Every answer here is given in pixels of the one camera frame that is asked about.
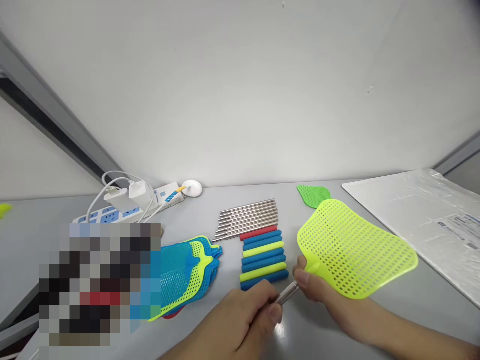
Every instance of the blue foam tube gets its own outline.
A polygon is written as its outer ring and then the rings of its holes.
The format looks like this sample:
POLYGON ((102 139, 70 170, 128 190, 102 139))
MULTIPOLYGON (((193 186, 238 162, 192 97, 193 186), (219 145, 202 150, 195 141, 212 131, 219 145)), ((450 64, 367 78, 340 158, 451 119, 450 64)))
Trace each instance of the blue foam tube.
POLYGON ((253 270, 265 268, 270 265, 278 264, 278 263, 283 263, 287 260, 287 257, 285 255, 277 255, 274 257, 269 257, 264 260, 260 260, 257 262, 252 262, 251 264, 247 264, 241 267, 241 272, 242 273, 248 273, 253 270))
POLYGON ((268 244, 273 244, 279 241, 282 241, 283 238, 281 236, 274 236, 274 237, 269 237, 267 239, 263 239, 260 241, 253 242, 251 244, 243 245, 243 251, 251 250, 251 249, 256 249, 264 245, 268 244))
POLYGON ((258 254, 258 255, 253 255, 253 256, 243 258, 241 260, 241 264, 242 265, 247 265, 247 264, 251 264, 251 263, 256 263, 257 261, 260 261, 260 260, 263 260, 263 259, 268 259, 268 258, 272 258, 272 257, 277 256, 277 255, 282 255, 284 252, 285 252, 285 249, 283 247, 275 249, 275 250, 266 251, 266 252, 263 252, 263 253, 258 254))
POLYGON ((267 279, 269 282, 274 283, 274 282, 286 279, 288 277, 289 277, 289 271, 288 270, 277 271, 277 272, 274 272, 274 273, 271 273, 271 274, 268 274, 268 275, 265 275, 265 276, 256 277, 252 280, 241 282, 240 283, 240 288, 243 291, 247 291, 248 289, 252 288, 253 286, 255 286, 256 284, 258 284, 259 282, 261 282, 264 279, 267 279))
POLYGON ((263 239, 273 238, 275 236, 280 236, 280 235, 282 235, 282 232, 280 230, 270 231, 270 232, 264 233, 262 235, 257 235, 257 236, 245 239, 245 240, 243 240, 243 243, 245 245, 247 245, 247 244, 255 243, 255 242, 263 240, 263 239))

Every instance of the label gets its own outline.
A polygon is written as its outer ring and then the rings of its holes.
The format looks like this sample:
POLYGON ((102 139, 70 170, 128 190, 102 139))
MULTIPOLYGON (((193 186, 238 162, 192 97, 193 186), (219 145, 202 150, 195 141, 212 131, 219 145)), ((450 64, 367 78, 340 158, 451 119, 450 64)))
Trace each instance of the label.
POLYGON ((438 224, 453 233, 470 250, 480 252, 480 220, 463 213, 447 217, 438 224))

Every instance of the hand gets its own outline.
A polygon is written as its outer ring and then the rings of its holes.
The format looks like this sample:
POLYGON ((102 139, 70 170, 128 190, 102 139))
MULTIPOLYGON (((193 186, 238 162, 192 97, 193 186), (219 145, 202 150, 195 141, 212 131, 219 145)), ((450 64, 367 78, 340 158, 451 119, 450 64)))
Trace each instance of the hand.
POLYGON ((353 300, 341 295, 321 277, 304 271, 306 266, 307 259, 302 255, 293 267, 293 275, 305 296, 324 303, 333 320, 352 339, 381 346, 394 315, 369 298, 353 300))
POLYGON ((267 280, 246 292, 233 289, 161 359, 258 359, 275 326, 282 322, 282 307, 269 303, 277 296, 267 280))

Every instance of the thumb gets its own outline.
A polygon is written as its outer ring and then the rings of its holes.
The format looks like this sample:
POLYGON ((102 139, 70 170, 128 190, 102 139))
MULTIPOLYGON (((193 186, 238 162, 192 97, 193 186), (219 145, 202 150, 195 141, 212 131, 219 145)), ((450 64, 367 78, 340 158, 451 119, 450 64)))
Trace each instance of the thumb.
POLYGON ((330 290, 333 290, 333 288, 324 279, 310 274, 305 270, 297 269, 294 276, 296 282, 300 285, 307 297, 311 298, 311 300, 315 299, 323 302, 326 295, 330 293, 330 290))
POLYGON ((240 359, 257 359, 264 345, 272 336, 275 326, 282 322, 283 310, 279 304, 264 308, 250 326, 250 330, 238 349, 240 359))

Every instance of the left hand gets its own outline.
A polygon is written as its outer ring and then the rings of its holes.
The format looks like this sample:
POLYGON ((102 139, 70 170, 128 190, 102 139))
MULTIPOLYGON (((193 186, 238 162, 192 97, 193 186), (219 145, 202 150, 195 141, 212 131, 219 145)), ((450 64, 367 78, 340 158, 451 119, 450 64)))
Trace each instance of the left hand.
POLYGON ((161 359, 258 359, 275 326, 282 322, 282 307, 270 304, 277 296, 267 280, 248 291, 233 289, 161 359))

